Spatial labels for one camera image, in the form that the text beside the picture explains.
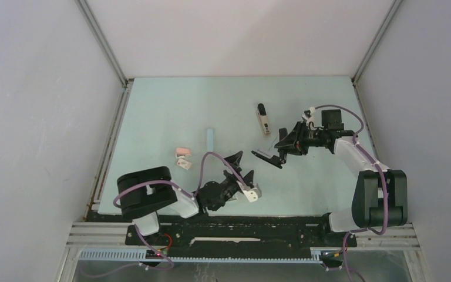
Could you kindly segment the light blue stapler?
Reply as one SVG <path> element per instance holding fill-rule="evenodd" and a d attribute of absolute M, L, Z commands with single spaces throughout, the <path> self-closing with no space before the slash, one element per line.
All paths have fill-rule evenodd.
<path fill-rule="evenodd" d="M 208 152 L 214 151 L 214 129 L 208 128 L 206 130 L 206 148 Z"/>

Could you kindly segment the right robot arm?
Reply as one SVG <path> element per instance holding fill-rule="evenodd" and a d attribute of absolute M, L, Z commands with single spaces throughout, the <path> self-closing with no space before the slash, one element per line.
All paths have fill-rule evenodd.
<path fill-rule="evenodd" d="M 326 225 L 318 229 L 321 243 L 332 246 L 342 232 L 369 230 L 383 235 L 388 227 L 403 226 L 408 220 L 408 182 L 403 170 L 394 170 L 372 156 L 358 139 L 363 120 L 338 105 L 321 105 L 304 111 L 292 130 L 280 128 L 274 145 L 275 165 L 282 167 L 288 155 L 305 156 L 312 147 L 328 149 L 356 177 L 350 208 L 331 212 Z"/>

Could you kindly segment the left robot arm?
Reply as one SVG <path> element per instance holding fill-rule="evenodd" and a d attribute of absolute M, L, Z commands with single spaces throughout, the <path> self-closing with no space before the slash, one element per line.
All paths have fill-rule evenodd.
<path fill-rule="evenodd" d="M 167 166 L 155 167 L 127 173 L 117 180 L 118 194 L 113 205 L 120 209 L 122 217 L 130 220 L 139 229 L 139 236 L 147 244 L 161 240 L 162 229 L 158 212 L 169 208 L 181 218 L 188 219 L 198 214 L 215 212 L 225 206 L 237 194 L 242 194 L 250 203 L 261 198 L 261 190 L 254 183 L 254 171 L 241 175 L 240 166 L 243 152 L 222 157 L 214 156 L 225 166 L 222 182 L 198 182 L 194 192 L 188 192 L 176 184 Z"/>

